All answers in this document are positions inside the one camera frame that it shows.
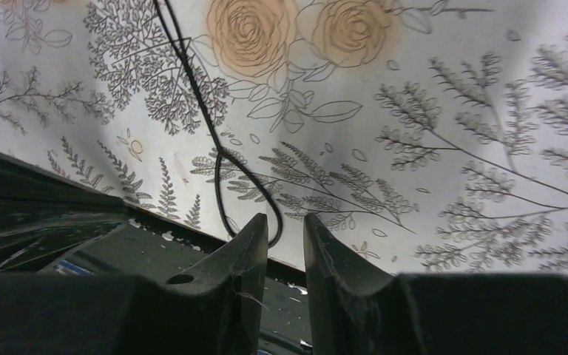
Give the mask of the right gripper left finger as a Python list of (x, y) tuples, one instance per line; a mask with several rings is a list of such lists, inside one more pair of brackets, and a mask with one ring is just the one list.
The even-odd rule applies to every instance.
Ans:
[(267, 253), (258, 213), (164, 283), (0, 273), (0, 354), (255, 354)]

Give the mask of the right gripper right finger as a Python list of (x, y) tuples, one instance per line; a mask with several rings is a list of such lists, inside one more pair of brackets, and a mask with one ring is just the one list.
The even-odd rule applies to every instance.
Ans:
[(568, 276), (392, 275), (303, 226), (315, 354), (568, 354)]

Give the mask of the black wire hair loop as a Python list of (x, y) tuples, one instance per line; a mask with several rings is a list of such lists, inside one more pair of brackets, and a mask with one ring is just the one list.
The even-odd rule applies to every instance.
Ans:
[(264, 185), (259, 181), (257, 176), (251, 172), (243, 163), (240, 162), (232, 153), (230, 153), (221, 143), (219, 137), (217, 136), (216, 129), (214, 126), (214, 121), (212, 120), (212, 116), (209, 112), (209, 108), (206, 105), (205, 99), (203, 94), (200, 90), (200, 85), (197, 82), (196, 76), (190, 64), (190, 57), (188, 52), (188, 46), (186, 44), (186, 39), (184, 38), (178, 20), (175, 17), (174, 9), (169, 1), (165, 1), (164, 4), (166, 5), (166, 11), (169, 15), (170, 21), (167, 21), (165, 15), (160, 6), (159, 1), (153, 1), (153, 6), (155, 8), (156, 15), (160, 21), (160, 25), (167, 37), (168, 44), (172, 47), (175, 52), (175, 55), (180, 60), (182, 67), (186, 73), (187, 78), (189, 79), (189, 86), (195, 96), (197, 101), (197, 105), (202, 113), (202, 116), (205, 120), (206, 127), (209, 131), (210, 137), (212, 139), (212, 143), (214, 144), (214, 148), (216, 151), (216, 157), (214, 162), (214, 193), (217, 202), (217, 208), (219, 211), (221, 222), (225, 230), (228, 232), (229, 236), (234, 238), (237, 236), (237, 232), (233, 231), (231, 228), (231, 224), (228, 221), (228, 215), (225, 210), (225, 206), (223, 203), (223, 196), (222, 196), (222, 189), (221, 189), (221, 182), (222, 182), (222, 164), (224, 160), (227, 160), (231, 163), (234, 167), (240, 170), (241, 173), (244, 174), (246, 178), (254, 185), (255, 189), (259, 192), (262, 197), (265, 198), (267, 204), (271, 207), (271, 210), (274, 213), (276, 219), (276, 231), (275, 235), (268, 239), (268, 247), (271, 249), (275, 247), (278, 242), (280, 241), (283, 235), (283, 214), (280, 211), (280, 208), (275, 203), (274, 198), (271, 196), (271, 193), (267, 191)]

